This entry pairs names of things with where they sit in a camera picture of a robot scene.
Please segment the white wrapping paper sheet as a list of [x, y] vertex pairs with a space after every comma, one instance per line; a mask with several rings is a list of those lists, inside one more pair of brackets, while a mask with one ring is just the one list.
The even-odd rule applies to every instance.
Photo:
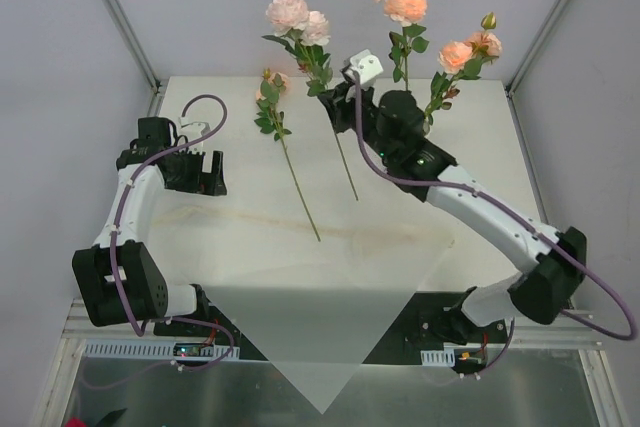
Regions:
[[407, 224], [205, 242], [213, 304], [324, 413], [454, 243]]

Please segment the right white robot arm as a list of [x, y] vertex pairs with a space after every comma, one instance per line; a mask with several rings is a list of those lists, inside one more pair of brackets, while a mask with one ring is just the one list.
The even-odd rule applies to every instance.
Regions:
[[477, 180], [422, 131], [422, 113], [411, 93], [385, 92], [342, 82], [319, 96], [337, 133], [354, 131], [381, 160], [379, 171], [403, 192], [439, 208], [497, 248], [517, 274], [485, 287], [471, 287], [428, 322], [429, 332], [464, 345], [486, 326], [522, 315], [552, 324], [584, 280], [573, 266], [586, 258], [586, 237], [527, 220], [499, 200], [489, 199]]

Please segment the peach rose stem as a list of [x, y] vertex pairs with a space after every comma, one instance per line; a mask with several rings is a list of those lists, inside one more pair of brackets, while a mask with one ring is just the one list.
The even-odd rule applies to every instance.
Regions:
[[441, 72], [436, 72], [432, 78], [430, 101], [424, 109], [425, 136], [434, 124], [435, 112], [451, 109], [453, 100], [460, 94], [457, 84], [479, 80], [483, 67], [501, 57], [503, 46], [494, 33], [496, 27], [496, 14], [489, 12], [482, 18], [478, 31], [466, 40], [451, 41], [440, 49], [438, 62]]
[[285, 114], [280, 109], [280, 100], [287, 91], [288, 82], [285, 78], [279, 72], [272, 72], [269, 68], [265, 68], [261, 74], [260, 85], [255, 99], [257, 111], [254, 124], [259, 128], [262, 135], [271, 136], [273, 140], [280, 145], [306, 218], [316, 241], [320, 242], [321, 236], [319, 230], [302, 192], [286, 142], [287, 137], [290, 136], [292, 132], [285, 126]]
[[422, 54], [429, 41], [424, 37], [426, 27], [421, 24], [427, 9], [427, 0], [375, 0], [383, 3], [383, 13], [391, 21], [399, 25], [399, 31], [390, 31], [391, 42], [388, 54], [394, 67], [392, 79], [402, 82], [404, 89], [409, 89], [410, 67], [409, 57], [412, 53]]

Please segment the pale pink rose stem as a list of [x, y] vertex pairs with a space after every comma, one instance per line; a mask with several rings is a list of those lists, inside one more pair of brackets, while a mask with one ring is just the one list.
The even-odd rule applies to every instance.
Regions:
[[272, 33], [264, 35], [263, 39], [281, 45], [296, 61], [298, 69], [307, 77], [307, 95], [319, 99], [325, 107], [349, 185], [358, 201], [359, 196], [338, 140], [337, 110], [325, 104], [334, 77], [331, 54], [327, 50], [331, 39], [330, 23], [322, 12], [311, 10], [305, 0], [272, 0], [265, 15]]

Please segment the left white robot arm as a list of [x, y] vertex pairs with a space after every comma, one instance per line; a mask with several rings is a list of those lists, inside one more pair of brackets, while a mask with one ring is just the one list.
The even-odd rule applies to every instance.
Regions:
[[118, 188], [107, 221], [93, 245], [72, 258], [94, 326], [176, 317], [188, 335], [209, 329], [212, 314], [204, 306], [202, 287], [169, 284], [146, 246], [161, 194], [226, 195], [222, 152], [208, 157], [194, 138], [207, 132], [205, 123], [176, 126], [163, 117], [139, 119], [137, 138], [116, 160]]

